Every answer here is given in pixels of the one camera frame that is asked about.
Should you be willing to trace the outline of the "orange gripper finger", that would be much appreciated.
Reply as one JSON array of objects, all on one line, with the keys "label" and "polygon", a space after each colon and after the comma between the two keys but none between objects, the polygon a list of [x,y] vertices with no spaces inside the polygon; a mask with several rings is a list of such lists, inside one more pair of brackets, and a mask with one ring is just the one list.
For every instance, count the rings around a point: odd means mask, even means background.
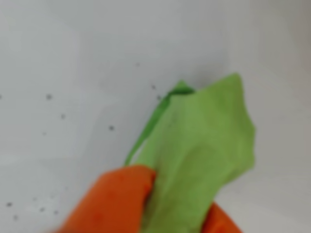
[{"label": "orange gripper finger", "polygon": [[59,233],[137,233],[156,172],[126,166],[104,173],[57,230]]},{"label": "orange gripper finger", "polygon": [[214,202],[204,221],[203,233],[242,233],[242,231],[225,211]]}]

